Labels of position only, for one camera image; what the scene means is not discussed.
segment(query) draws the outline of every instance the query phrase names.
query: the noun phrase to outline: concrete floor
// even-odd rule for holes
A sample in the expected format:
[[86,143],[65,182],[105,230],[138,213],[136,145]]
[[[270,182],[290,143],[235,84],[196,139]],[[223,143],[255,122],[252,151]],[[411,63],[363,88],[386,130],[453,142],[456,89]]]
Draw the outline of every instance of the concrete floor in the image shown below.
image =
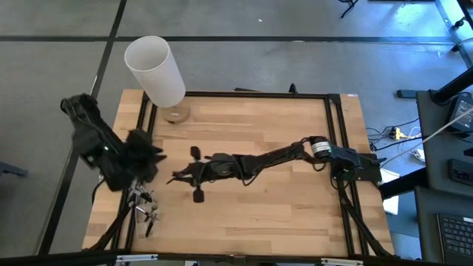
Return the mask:
[[[0,36],[108,35],[119,2],[0,1]],[[441,2],[451,20],[461,17],[454,1]],[[126,5],[118,35],[449,37],[434,3],[360,0],[340,20],[346,8],[338,1],[312,0],[134,0]],[[467,24],[458,34],[473,36]],[[115,42],[98,94],[102,115],[110,125],[122,89],[139,88],[123,62],[128,44]],[[418,116],[415,102],[395,98],[395,90],[438,89],[466,70],[460,54],[450,52],[452,44],[445,43],[182,41],[170,45],[187,90],[230,91],[238,86],[286,92],[295,83],[300,92],[356,93],[366,125],[377,129]],[[0,257],[35,253],[70,148],[72,126],[59,102],[90,92],[104,47],[104,42],[0,42],[0,160],[30,170],[25,178],[0,178],[4,210]],[[378,155],[397,153],[395,147]],[[406,174],[421,166],[406,155],[387,168]],[[82,162],[77,165],[52,252],[81,249],[97,175]],[[403,243],[396,253],[413,259],[420,256],[418,249],[406,248],[418,247],[417,238],[400,234],[392,238]]]

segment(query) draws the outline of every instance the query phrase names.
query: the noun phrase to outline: black tripod leg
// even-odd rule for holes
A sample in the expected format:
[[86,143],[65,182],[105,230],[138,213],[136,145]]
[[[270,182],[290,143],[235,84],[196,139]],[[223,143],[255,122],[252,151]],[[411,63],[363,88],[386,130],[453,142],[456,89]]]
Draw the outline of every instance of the black tripod leg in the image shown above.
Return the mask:
[[341,14],[340,18],[344,18],[345,15],[348,14],[355,7],[356,2],[358,2],[358,0],[349,1],[348,3],[350,4],[350,6],[345,10],[345,12],[343,12],[343,14]]
[[410,174],[399,177],[396,180],[380,185],[379,190],[381,191],[383,200],[385,200],[389,199],[390,197],[412,191],[416,186],[422,186],[426,188],[428,185],[427,170],[424,167]]
[[16,174],[21,177],[28,173],[28,171],[26,170],[20,169],[16,166],[12,166],[8,163],[3,163],[3,162],[0,162],[0,172],[4,174]]

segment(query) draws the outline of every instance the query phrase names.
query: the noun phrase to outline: desk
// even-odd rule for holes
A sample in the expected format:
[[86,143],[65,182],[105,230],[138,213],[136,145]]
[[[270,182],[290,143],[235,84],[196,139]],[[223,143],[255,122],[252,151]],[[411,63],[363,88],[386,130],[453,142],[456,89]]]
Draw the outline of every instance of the desk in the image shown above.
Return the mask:
[[442,247],[436,214],[473,217],[473,199],[417,187],[415,188],[415,202],[421,235],[422,259],[441,263],[443,262]]
[[[428,92],[417,93],[417,105],[423,136],[431,135],[445,125],[450,105],[439,106],[433,103]],[[473,141],[473,137],[467,137],[466,140]],[[472,146],[473,144],[452,135],[433,137],[423,145],[426,167],[380,186],[384,197],[406,193],[415,186],[473,197],[473,187],[449,179],[448,170],[450,159],[473,163],[473,157],[463,155],[463,151]]]
[[[142,94],[141,90],[123,91],[113,127],[122,139],[136,125]],[[342,95],[341,100],[350,147],[369,152],[358,97]],[[148,187],[155,190],[160,221],[154,226],[153,237],[140,239],[135,234],[132,251],[347,255],[338,194],[329,183],[330,167],[316,173],[311,165],[293,161],[264,170],[248,187],[238,180],[205,184],[203,204],[192,202],[189,185],[165,185],[172,171],[191,162],[191,146],[199,146],[203,155],[261,154],[309,135],[328,136],[323,100],[185,97],[183,101],[191,106],[191,117],[184,123],[170,125],[158,111],[152,139],[168,158],[158,165],[159,173]],[[150,106],[145,121],[149,119],[149,110]],[[339,130],[336,135],[341,143]],[[378,190],[369,182],[357,185],[364,221],[392,253]],[[119,200],[120,193],[108,191],[106,185],[98,189],[84,248],[93,245],[108,228],[117,214]],[[353,221],[351,228],[355,251],[360,253]]]

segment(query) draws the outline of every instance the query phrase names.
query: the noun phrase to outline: wooden table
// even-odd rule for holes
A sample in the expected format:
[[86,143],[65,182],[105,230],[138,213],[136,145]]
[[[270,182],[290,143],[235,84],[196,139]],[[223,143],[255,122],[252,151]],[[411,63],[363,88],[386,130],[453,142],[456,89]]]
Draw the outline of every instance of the wooden table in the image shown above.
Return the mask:
[[[136,127],[142,94],[141,90],[123,91],[113,127],[122,140],[128,130]],[[341,100],[350,147],[370,152],[358,96],[342,95]],[[166,185],[172,171],[191,162],[191,146],[199,146],[203,155],[261,154],[306,136],[328,136],[323,100],[186,97],[183,101],[191,106],[191,117],[182,124],[165,122],[158,111],[152,139],[168,158],[158,165],[159,173],[147,186],[157,198],[160,221],[149,238],[140,238],[135,233],[132,251],[347,255],[338,193],[329,183],[330,167],[315,172],[306,162],[293,161],[264,170],[248,187],[239,180],[206,183],[205,202],[201,204],[192,202],[193,188],[188,184]],[[145,121],[149,119],[149,110],[150,106]],[[341,143],[336,116],[334,121]],[[364,221],[392,253],[377,188],[369,182],[357,184]],[[117,214],[119,201],[120,192],[112,193],[106,185],[98,189],[84,248],[93,245],[108,228]],[[351,224],[355,251],[361,253],[356,226],[353,221]],[[121,247],[127,228],[127,224],[122,228]]]

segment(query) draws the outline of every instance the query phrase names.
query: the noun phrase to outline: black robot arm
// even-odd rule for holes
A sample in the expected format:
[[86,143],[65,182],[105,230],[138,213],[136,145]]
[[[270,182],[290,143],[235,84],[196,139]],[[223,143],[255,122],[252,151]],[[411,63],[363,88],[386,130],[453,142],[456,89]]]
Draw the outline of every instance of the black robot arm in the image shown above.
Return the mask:
[[[304,150],[306,142],[310,143],[313,156]],[[340,174],[361,168],[360,157],[355,150],[339,148],[330,143],[326,137],[319,136],[305,137],[289,146],[261,155],[216,153],[211,157],[205,157],[208,161],[204,163],[201,161],[199,148],[194,146],[191,148],[191,156],[194,162],[189,163],[182,171],[174,172],[168,184],[172,181],[188,183],[195,188],[195,202],[204,201],[201,189],[204,182],[237,178],[243,185],[249,185],[265,168],[291,160],[304,160],[312,165],[337,162]]]
[[61,101],[61,110],[74,126],[72,146],[90,167],[98,167],[111,191],[127,189],[133,180],[149,183],[157,173],[163,151],[141,130],[131,130],[125,143],[103,121],[97,101],[82,94]]

